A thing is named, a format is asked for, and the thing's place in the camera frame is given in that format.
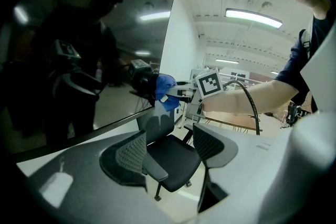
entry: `backpack strap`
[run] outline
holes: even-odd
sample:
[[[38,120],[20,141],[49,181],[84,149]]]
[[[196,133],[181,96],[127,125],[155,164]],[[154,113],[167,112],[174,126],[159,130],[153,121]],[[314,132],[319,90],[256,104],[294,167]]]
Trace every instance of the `backpack strap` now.
[[[313,19],[310,21],[309,27],[303,32],[301,36],[301,43],[306,50],[307,57],[310,57],[311,36],[313,32]]]

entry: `chair seat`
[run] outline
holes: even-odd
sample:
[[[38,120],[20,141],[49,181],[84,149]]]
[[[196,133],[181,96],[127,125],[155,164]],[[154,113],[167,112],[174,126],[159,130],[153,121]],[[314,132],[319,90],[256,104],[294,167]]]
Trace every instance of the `chair seat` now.
[[[150,144],[147,151],[168,173],[168,178],[161,181],[161,184],[170,192],[186,184],[201,163],[196,149],[174,135]]]

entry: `reflected person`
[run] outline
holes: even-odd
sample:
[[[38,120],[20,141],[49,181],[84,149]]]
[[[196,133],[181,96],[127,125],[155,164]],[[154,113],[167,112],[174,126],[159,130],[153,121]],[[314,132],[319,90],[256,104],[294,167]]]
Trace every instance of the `reflected person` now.
[[[85,77],[82,89],[90,88],[90,78],[93,84],[96,83],[94,78],[98,62],[101,63],[102,84],[119,85],[127,77],[126,73],[123,74],[124,62],[119,58],[116,39],[111,29],[101,21],[117,3],[122,2],[123,0],[91,0],[87,8],[62,5],[55,8],[37,30],[31,47],[44,71],[44,78],[48,78],[44,119],[48,145],[66,140],[70,123],[73,124],[75,136],[93,131],[97,98],[85,94],[85,90],[79,91],[76,85],[70,87],[75,79]],[[55,40],[61,40],[76,52],[79,57],[75,65],[59,60],[50,61],[50,55],[55,54],[51,53],[52,50],[55,51]],[[69,84],[56,83],[58,75],[70,72],[71,68],[79,69],[82,76],[72,73]]]
[[[309,47],[305,48],[301,42],[301,37],[304,33],[304,30],[302,30],[299,33],[297,42],[291,49],[287,64],[275,80],[248,89],[259,113],[273,111],[290,99],[296,105],[303,104],[309,88],[300,71],[322,44],[335,20],[335,11],[329,0],[296,1],[309,7],[314,15],[311,22]],[[228,91],[208,97],[203,100],[203,104],[205,112],[253,113],[243,90]],[[313,99],[311,109],[313,112],[317,110]]]

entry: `black cable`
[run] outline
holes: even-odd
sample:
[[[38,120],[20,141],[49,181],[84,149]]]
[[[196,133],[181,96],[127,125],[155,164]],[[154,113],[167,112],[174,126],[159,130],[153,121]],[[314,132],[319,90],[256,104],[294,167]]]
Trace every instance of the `black cable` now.
[[[254,102],[253,102],[253,99],[252,99],[250,93],[246,90],[245,86],[238,80],[231,80],[231,81],[223,84],[223,88],[225,88],[226,86],[228,86],[232,83],[236,83],[239,86],[241,86],[241,88],[243,89],[243,91],[245,92],[245,94],[247,96],[247,99],[250,101],[250,104],[251,104],[252,110],[253,110],[253,114],[254,114],[254,119],[256,121],[256,133],[257,133],[257,135],[260,135],[258,112],[257,112],[256,106],[254,105]]]

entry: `dark navy shirt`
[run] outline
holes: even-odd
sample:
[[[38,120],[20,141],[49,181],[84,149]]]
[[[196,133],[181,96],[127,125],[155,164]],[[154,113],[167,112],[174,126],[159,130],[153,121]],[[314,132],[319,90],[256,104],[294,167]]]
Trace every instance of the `dark navy shirt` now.
[[[313,19],[310,58],[324,41],[334,22],[334,19],[335,12],[333,8],[328,11],[324,20],[318,20],[316,18]],[[307,51],[301,43],[301,36],[303,32],[304,30],[300,32],[297,42],[291,48],[289,60],[283,71],[281,71],[275,78],[276,80],[292,85],[299,91],[299,93],[292,98],[292,101],[296,105],[302,105],[306,99],[307,93],[309,92],[309,88],[300,74],[301,69],[308,62]],[[312,100],[311,109],[313,112],[317,110],[314,100]]]

